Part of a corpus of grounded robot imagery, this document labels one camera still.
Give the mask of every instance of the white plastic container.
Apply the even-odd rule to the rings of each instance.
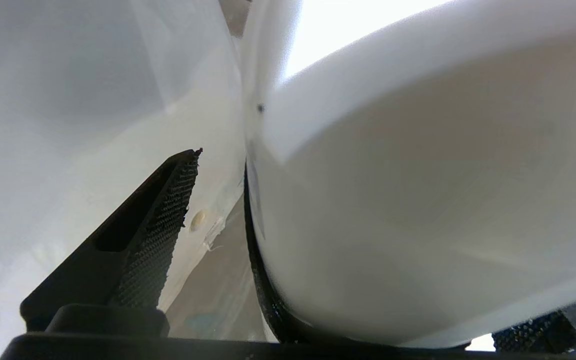
[[[295,317],[450,347],[576,301],[576,1],[256,0],[242,56]]]
[[[203,148],[167,309],[240,197],[241,106],[216,1],[0,0],[0,354],[21,301],[167,157]]]

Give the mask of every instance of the beige circular mark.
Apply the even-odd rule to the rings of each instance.
[[[199,210],[197,214],[194,214],[192,221],[190,221],[190,231],[197,231],[202,227],[202,225],[204,225],[207,213],[207,210]]]

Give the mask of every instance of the white plastic surface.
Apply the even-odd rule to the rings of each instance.
[[[203,148],[169,307],[240,197],[241,105],[216,1],[0,0],[0,354],[21,301],[167,157]]]
[[[259,0],[242,56],[296,317],[450,347],[576,301],[576,1]]]

